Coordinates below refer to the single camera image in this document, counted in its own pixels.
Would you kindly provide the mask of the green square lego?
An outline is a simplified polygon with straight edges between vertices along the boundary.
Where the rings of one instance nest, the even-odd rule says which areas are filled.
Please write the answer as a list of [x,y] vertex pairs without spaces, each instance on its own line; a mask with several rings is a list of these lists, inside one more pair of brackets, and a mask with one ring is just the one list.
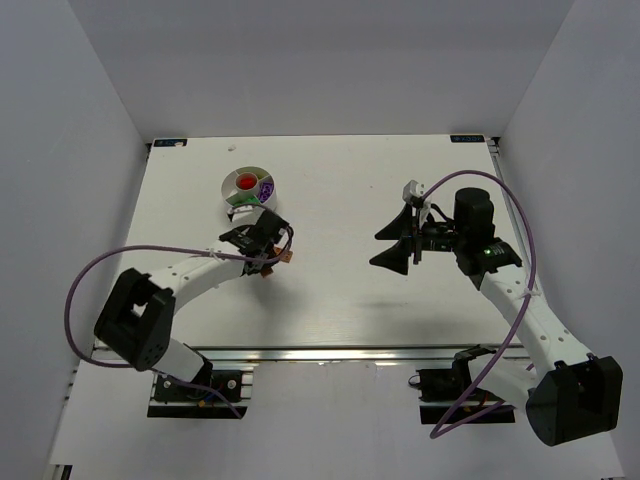
[[233,204],[233,206],[241,206],[241,205],[247,205],[247,204],[259,204],[259,203],[260,203],[259,199],[257,197],[255,197],[255,196],[252,196],[252,197],[249,197],[249,198],[246,198],[246,199],[242,199],[242,200],[239,200],[239,201],[235,202]]

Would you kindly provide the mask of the purple butterfly lego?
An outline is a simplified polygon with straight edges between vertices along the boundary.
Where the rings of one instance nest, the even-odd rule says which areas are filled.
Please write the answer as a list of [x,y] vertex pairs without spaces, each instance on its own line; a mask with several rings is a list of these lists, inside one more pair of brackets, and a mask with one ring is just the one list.
[[258,195],[258,199],[260,200],[261,203],[266,203],[271,196],[273,195],[275,190],[275,186],[272,182],[263,182],[260,185],[260,190],[259,190],[259,195]]

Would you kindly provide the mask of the red half-round lego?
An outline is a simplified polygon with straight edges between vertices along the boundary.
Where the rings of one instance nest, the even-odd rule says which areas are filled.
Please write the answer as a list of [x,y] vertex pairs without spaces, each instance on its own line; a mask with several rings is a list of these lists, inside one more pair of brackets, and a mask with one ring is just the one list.
[[254,189],[259,183],[258,177],[252,172],[244,172],[236,178],[235,185],[239,190],[248,191]]

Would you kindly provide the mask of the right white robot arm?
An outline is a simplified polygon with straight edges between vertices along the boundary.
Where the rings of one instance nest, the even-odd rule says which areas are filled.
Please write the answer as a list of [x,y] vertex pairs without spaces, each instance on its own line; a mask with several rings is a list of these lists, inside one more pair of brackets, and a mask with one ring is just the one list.
[[456,192],[454,213],[435,221],[435,210],[416,181],[405,185],[404,207],[376,234],[393,246],[373,257],[371,265],[405,275],[425,251],[451,252],[460,271],[499,311],[529,355],[532,369],[503,359],[503,348],[477,345],[458,352],[451,373],[432,380],[421,372],[425,401],[442,391],[462,397],[484,391],[495,396],[495,412],[509,404],[524,412],[533,432],[556,446],[608,432],[618,423],[623,372],[611,356],[598,357],[573,336],[527,284],[515,250],[495,234],[494,205],[483,189]]

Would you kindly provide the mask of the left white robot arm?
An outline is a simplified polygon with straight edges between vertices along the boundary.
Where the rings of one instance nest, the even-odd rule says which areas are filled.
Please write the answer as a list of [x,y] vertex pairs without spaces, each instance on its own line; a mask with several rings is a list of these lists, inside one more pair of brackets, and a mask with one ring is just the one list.
[[182,261],[148,273],[125,270],[112,287],[94,335],[139,372],[153,370],[179,385],[208,386],[212,364],[172,337],[174,316],[225,282],[269,272],[284,255],[278,244],[283,237],[291,240],[292,233],[286,220],[264,210],[254,222],[232,228]]

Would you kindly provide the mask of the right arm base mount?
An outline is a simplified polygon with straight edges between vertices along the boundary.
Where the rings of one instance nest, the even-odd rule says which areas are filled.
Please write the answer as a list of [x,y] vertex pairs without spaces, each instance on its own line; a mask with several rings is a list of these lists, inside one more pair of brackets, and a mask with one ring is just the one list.
[[[435,426],[471,383],[466,369],[468,357],[489,356],[496,345],[453,345],[445,347],[406,347],[408,358],[415,361],[415,372],[407,380],[418,394],[419,419],[424,426]],[[506,401],[477,388],[445,422],[449,426],[466,420],[484,409],[494,408],[470,424],[514,424],[515,409]]]

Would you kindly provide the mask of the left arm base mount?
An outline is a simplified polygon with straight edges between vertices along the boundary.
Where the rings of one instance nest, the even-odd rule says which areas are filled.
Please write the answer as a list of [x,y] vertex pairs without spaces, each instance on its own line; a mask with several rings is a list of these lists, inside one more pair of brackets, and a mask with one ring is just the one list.
[[248,410],[253,374],[248,370],[214,370],[207,389],[187,388],[156,375],[148,418],[240,420]]

